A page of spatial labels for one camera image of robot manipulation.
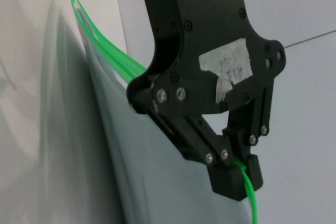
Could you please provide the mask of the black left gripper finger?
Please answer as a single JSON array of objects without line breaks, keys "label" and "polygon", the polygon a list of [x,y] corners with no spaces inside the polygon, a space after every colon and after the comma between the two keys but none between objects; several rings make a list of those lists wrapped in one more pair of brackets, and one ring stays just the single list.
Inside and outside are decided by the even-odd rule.
[{"label": "black left gripper finger", "polygon": [[228,137],[217,135],[202,116],[165,117],[155,112],[149,116],[186,160],[207,166],[214,193],[236,201],[247,197]]},{"label": "black left gripper finger", "polygon": [[263,185],[263,178],[258,157],[250,149],[257,145],[259,137],[269,133],[273,88],[272,81],[251,101],[230,111],[227,128],[223,130],[229,137],[233,156],[245,165],[254,190]]}]

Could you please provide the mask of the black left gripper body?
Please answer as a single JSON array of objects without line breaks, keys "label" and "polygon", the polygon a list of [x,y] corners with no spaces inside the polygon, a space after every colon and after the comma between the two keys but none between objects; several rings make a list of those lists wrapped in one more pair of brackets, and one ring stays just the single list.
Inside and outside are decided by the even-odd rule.
[{"label": "black left gripper body", "polygon": [[216,114],[255,98],[285,68],[282,44],[260,37],[244,0],[145,0],[154,57],[127,97],[140,114]]}]

